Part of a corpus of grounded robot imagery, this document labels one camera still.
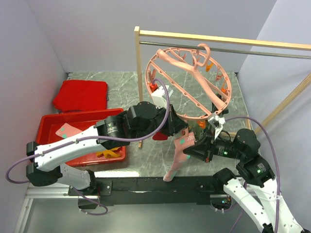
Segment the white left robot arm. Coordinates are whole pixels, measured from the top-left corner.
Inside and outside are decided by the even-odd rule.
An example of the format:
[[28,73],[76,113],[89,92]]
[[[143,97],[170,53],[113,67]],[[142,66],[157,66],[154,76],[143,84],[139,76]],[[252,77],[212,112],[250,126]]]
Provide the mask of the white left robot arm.
[[128,146],[131,142],[153,137],[156,133],[173,136],[187,126],[172,105],[157,108],[143,101],[61,141],[46,145],[28,143],[27,155],[35,155],[35,158],[26,167],[26,177],[34,186],[61,183],[92,195],[97,189],[94,173],[70,167],[66,164],[68,161],[90,153]]

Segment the olive green sock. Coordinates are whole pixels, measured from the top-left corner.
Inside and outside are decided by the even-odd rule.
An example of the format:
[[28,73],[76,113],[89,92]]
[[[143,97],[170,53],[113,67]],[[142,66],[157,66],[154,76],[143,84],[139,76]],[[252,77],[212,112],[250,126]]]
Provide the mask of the olive green sock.
[[[218,111],[217,107],[214,104],[212,104],[212,110],[214,111],[215,114]],[[219,113],[217,115],[219,117],[224,117],[224,114],[227,114],[227,113],[228,113],[228,109],[225,108],[225,113]],[[190,132],[194,133],[196,140],[203,138],[205,133],[210,133],[214,137],[214,129],[208,123],[207,119],[188,121],[188,125],[189,125],[188,129]]]

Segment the dark red sock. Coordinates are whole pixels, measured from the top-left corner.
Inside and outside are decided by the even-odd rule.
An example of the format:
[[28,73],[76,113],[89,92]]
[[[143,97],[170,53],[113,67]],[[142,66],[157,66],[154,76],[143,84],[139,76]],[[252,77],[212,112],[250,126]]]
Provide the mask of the dark red sock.
[[161,132],[157,132],[156,134],[153,135],[152,139],[154,141],[166,141],[168,139],[168,136]]

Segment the pink patterned sock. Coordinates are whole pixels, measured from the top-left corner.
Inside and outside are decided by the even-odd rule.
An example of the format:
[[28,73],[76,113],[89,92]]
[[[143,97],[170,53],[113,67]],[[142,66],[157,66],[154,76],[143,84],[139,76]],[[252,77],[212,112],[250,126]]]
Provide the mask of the pink patterned sock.
[[67,123],[63,124],[56,132],[55,134],[63,139],[74,136],[76,134],[81,133],[82,131],[80,129],[77,129]]
[[163,177],[163,181],[170,182],[173,180],[175,175],[178,173],[183,163],[186,162],[190,156],[185,154],[183,151],[195,144],[195,136],[193,132],[184,131],[184,135],[174,140],[174,158],[173,163],[169,171]]

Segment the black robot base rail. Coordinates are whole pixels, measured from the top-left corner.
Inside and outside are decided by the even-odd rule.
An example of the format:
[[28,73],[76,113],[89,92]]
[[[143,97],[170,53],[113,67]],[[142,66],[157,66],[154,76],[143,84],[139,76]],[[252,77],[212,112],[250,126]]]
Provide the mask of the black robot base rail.
[[97,189],[89,195],[106,206],[126,204],[195,203],[209,205],[212,197],[225,192],[212,176],[97,178]]

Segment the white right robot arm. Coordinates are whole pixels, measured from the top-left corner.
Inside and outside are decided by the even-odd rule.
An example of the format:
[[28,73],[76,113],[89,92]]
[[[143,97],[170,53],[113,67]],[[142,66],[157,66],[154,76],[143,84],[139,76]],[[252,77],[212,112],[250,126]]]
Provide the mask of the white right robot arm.
[[239,159],[236,169],[253,189],[255,199],[241,185],[233,172],[224,168],[213,175],[213,188],[217,193],[227,193],[248,214],[261,233],[306,233],[294,218],[284,198],[278,191],[277,179],[269,163],[259,154],[260,142],[250,129],[240,129],[233,141],[211,140],[209,134],[193,146],[183,150],[199,160],[209,155]]

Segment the mustard yellow sock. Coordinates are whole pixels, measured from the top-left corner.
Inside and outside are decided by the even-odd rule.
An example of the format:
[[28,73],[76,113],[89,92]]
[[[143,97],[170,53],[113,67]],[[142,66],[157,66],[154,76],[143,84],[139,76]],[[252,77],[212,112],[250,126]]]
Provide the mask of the mustard yellow sock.
[[112,148],[109,150],[99,151],[99,152],[96,152],[96,156],[98,158],[104,157],[106,159],[118,158],[118,157],[121,157],[121,154],[119,153],[120,149],[121,149],[120,147],[116,147],[116,148]]

